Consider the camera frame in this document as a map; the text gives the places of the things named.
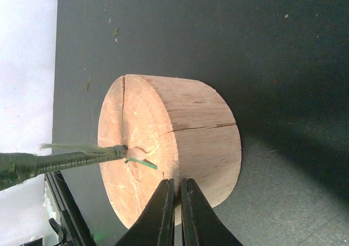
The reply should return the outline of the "small green christmas tree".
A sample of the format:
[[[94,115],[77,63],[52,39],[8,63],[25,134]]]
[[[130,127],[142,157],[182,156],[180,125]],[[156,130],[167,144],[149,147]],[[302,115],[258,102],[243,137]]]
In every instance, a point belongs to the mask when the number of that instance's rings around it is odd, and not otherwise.
[[[48,143],[41,145],[41,149],[48,148],[73,149],[74,152],[56,155],[1,153],[1,191],[41,174],[114,160],[124,159],[126,163],[134,161],[157,169],[157,166],[147,161],[144,155],[136,156],[136,150],[129,149],[126,145],[109,147]]]

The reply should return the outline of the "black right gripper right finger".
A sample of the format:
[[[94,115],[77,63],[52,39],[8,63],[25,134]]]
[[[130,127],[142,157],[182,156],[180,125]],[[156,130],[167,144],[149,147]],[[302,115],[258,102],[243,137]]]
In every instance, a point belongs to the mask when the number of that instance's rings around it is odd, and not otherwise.
[[[180,193],[183,245],[242,245],[217,217],[194,179],[183,178]]]

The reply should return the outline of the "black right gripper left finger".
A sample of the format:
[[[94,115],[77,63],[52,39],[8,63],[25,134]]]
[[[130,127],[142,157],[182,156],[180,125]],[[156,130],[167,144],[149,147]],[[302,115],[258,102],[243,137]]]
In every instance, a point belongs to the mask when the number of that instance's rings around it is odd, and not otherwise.
[[[116,246],[174,245],[175,184],[163,179],[143,212]]]

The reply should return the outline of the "round wooden tree base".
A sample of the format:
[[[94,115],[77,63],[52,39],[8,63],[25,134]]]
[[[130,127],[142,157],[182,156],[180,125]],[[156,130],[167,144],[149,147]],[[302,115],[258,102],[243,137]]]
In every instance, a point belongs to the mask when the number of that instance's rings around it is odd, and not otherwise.
[[[226,101],[197,80],[128,74],[119,77],[103,101],[98,145],[126,145],[138,161],[100,164],[109,202],[130,228],[160,181],[193,178],[212,207],[236,186],[242,148]],[[146,160],[151,166],[142,165]]]

